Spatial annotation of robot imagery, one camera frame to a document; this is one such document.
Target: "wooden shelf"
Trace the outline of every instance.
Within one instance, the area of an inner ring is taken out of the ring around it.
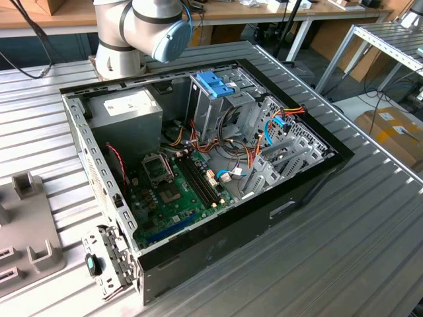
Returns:
[[[245,18],[275,18],[281,17],[284,10],[277,13],[270,12],[267,6],[249,8],[238,2],[232,3],[206,3],[205,20],[234,20]],[[379,9],[378,12],[391,12],[390,9]],[[298,16],[331,16],[331,15],[356,15],[357,12],[343,11],[326,1],[313,4],[309,10],[299,11]],[[52,17],[29,13],[30,17],[43,27],[59,26],[92,26],[96,25],[94,5],[89,0],[67,0]],[[199,14],[194,13],[194,20],[200,20]],[[12,9],[0,8],[0,29],[28,28],[21,15]]]

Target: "table leg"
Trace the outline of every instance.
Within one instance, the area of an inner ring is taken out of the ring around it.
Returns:
[[[383,21],[385,21],[386,17],[388,16],[387,13],[383,13],[381,14],[375,23],[382,23]],[[354,55],[354,57],[351,59],[351,62],[348,64],[347,68],[345,68],[345,74],[347,74],[351,68],[353,68],[353,66],[355,66],[357,60],[362,56],[362,54],[364,53],[364,51],[367,49],[367,47],[369,46],[369,44],[363,40],[363,43],[361,44],[361,46],[358,48],[356,54]]]
[[[350,45],[352,39],[354,38],[354,31],[355,26],[351,26],[351,29],[348,31],[347,35],[345,36],[345,39],[342,41],[340,47],[338,48],[338,51],[335,53],[334,57],[332,58],[332,61],[329,63],[328,67],[326,68],[325,73],[323,74],[321,80],[317,84],[316,92],[322,93],[324,87],[326,86],[330,76],[332,76],[336,66],[338,65],[340,59],[344,55],[346,48]]]
[[[351,62],[345,68],[345,71],[344,71],[345,74],[348,74],[351,71],[351,68],[353,68],[356,65],[356,63],[361,58],[361,56],[364,54],[364,51],[367,49],[368,46],[370,46],[370,44],[367,43],[366,41],[363,41],[361,46],[358,48],[356,54],[354,55],[354,57],[351,59]]]
[[[395,76],[395,74],[397,73],[397,71],[401,68],[402,64],[401,63],[397,63],[394,67],[394,69],[386,76],[385,80],[380,84],[378,91],[382,91],[386,85],[389,84],[389,82],[391,81],[392,77]]]
[[[298,51],[301,48],[301,45],[303,45],[304,39],[310,29],[311,23],[313,23],[313,20],[311,19],[305,20],[301,23],[298,34],[295,37],[295,40],[293,41],[291,50],[289,51],[288,56],[286,57],[287,61],[293,61],[297,57]]]

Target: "metal rack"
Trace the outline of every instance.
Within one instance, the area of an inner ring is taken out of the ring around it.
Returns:
[[[344,41],[342,41],[338,51],[335,53],[335,56],[316,87],[318,93],[323,91],[340,59],[354,39],[354,36],[359,36],[364,42],[346,68],[346,73],[355,66],[368,47],[374,46],[398,61],[398,64],[383,81],[379,90],[382,90],[389,83],[401,65],[423,76],[423,57],[416,53],[417,49],[423,46],[423,28],[417,32],[411,32],[395,22],[359,24],[353,25]]]
[[[37,81],[0,72],[0,183],[23,170],[43,178],[67,259],[57,274],[1,298],[2,316],[406,316],[415,307],[423,297],[421,179],[258,46],[202,46],[170,64],[147,63],[155,72],[240,58],[355,156],[309,205],[147,307],[133,288],[102,302],[85,266],[80,237],[103,217],[58,87],[95,82],[91,64],[57,65]]]

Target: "sticker on power supply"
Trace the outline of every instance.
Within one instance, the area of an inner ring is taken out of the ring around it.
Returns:
[[[118,116],[128,112],[145,110],[147,107],[152,106],[156,106],[156,103],[150,99],[144,90],[131,96],[109,99],[104,102],[104,107],[109,116]]]
[[[403,126],[401,126],[401,125],[397,125],[397,126],[395,126],[395,127],[393,127],[394,128],[394,130],[396,131],[396,132],[398,132],[398,134],[405,134],[405,133],[407,133],[408,131],[405,129],[405,127],[403,127]]]
[[[395,120],[395,118],[390,113],[388,113],[388,112],[380,112],[379,115],[385,121]]]

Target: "gray robot arm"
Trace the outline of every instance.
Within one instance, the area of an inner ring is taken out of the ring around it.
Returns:
[[[141,52],[162,63],[175,60],[190,40],[179,0],[94,0],[94,6],[96,69],[104,78],[141,74]]]

